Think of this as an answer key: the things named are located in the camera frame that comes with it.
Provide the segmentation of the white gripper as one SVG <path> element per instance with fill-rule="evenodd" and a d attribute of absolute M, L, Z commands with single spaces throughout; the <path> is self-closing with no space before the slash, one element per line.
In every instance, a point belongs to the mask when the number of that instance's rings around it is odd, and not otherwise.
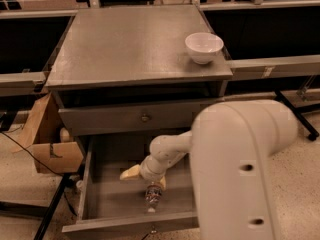
<path fill-rule="evenodd" d="M 151 155 L 147 156 L 142 163 L 134 165 L 131 168 L 121 173 L 120 179 L 125 180 L 137 180 L 141 176 L 151 182 L 159 182 L 162 189 L 166 189 L 165 179 L 166 168 L 157 159 Z"/>

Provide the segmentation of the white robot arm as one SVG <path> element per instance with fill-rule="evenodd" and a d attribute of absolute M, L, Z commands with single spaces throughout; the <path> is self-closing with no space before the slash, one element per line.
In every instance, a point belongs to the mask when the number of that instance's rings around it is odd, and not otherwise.
<path fill-rule="evenodd" d="M 150 154 L 120 178 L 164 186 L 166 171 L 188 155 L 201 240 L 280 240 L 268 157 L 297 135 L 280 102 L 221 102 L 202 110 L 190 131 L 153 139 Z"/>

